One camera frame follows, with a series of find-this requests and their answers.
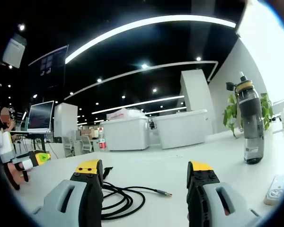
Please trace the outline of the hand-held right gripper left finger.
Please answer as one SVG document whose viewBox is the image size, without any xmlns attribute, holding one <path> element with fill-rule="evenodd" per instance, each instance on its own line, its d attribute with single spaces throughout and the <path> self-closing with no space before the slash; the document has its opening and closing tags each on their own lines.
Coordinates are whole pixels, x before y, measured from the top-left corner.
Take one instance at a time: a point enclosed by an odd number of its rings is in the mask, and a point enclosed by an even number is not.
<svg viewBox="0 0 284 227">
<path fill-rule="evenodd" d="M 32 217 L 41 227 L 100 227 L 102 186 L 102 160 L 83 162 L 45 196 Z"/>
</svg>

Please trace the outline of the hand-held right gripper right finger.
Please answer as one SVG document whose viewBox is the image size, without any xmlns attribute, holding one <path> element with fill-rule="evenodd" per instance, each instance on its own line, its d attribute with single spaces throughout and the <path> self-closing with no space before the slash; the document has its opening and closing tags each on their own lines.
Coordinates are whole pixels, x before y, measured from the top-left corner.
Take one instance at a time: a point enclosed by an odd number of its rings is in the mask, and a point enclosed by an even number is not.
<svg viewBox="0 0 284 227">
<path fill-rule="evenodd" d="M 212 167 L 189 161 L 187 208 L 190 227 L 254 227 L 260 216 L 229 184 L 220 182 Z"/>
</svg>

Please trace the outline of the person's left hand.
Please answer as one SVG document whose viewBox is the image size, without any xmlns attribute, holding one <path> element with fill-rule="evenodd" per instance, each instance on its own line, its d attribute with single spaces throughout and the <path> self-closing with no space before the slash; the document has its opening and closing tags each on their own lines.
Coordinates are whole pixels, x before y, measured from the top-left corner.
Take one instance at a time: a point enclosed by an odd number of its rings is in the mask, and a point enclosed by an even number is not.
<svg viewBox="0 0 284 227">
<path fill-rule="evenodd" d="M 21 184 L 30 180 L 30 175 L 28 172 L 30 172 L 31 169 L 25 170 L 22 162 L 16 164 L 11 162 L 5 163 L 3 164 L 3 169 L 10 185 L 16 191 L 20 189 Z"/>
</svg>

